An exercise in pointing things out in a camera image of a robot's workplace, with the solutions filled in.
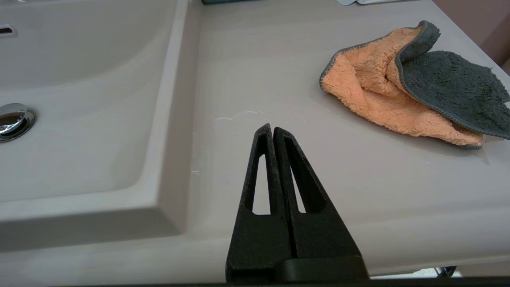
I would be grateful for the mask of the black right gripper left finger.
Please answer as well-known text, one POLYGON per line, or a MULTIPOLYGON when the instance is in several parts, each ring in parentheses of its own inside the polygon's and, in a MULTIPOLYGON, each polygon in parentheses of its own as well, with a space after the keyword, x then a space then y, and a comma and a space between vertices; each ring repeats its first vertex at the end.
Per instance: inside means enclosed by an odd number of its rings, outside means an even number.
POLYGON ((255 131, 243 189, 226 259, 227 283, 277 282, 277 265, 292 258, 288 187, 293 178, 284 175, 279 162, 277 132, 269 124, 255 131), (269 214, 253 212, 260 157, 265 158, 269 214))

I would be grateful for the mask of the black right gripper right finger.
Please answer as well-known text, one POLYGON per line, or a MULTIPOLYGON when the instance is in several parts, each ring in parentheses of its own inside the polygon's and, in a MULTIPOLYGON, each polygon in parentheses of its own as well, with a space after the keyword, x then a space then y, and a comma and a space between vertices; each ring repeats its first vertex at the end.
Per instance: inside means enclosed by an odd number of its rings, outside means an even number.
POLYGON ((361 259, 361 252, 295 136, 277 127, 274 144, 292 256, 361 259))

